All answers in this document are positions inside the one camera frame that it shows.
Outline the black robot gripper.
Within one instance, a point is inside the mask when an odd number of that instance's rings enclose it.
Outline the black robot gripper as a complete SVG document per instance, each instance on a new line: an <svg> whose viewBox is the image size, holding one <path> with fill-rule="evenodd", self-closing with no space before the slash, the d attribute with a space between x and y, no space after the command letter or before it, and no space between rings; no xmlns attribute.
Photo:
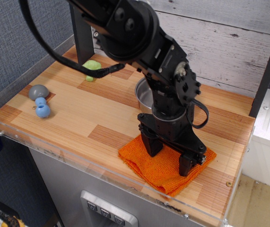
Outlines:
<svg viewBox="0 0 270 227"><path fill-rule="evenodd" d="M206 146L193 132L185 114L177 119L165 121L152 114L138 114L139 130L147 153L154 157L166 145L181 153L179 175L187 176L196 164L206 161Z"/></svg>

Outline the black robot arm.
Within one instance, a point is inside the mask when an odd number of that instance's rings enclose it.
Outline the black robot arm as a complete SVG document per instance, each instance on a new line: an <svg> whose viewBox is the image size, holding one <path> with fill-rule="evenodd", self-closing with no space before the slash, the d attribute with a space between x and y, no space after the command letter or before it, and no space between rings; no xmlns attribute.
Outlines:
<svg viewBox="0 0 270 227"><path fill-rule="evenodd" d="M160 27L152 7L140 0L73 0L83 20L97 32L103 51L116 62L129 64L145 76L153 97L152 112L138 115L148 154L163 146L180 153L179 174L203 164L206 146L194 134L194 108L207 108L196 99L200 83L187 55Z"/></svg>

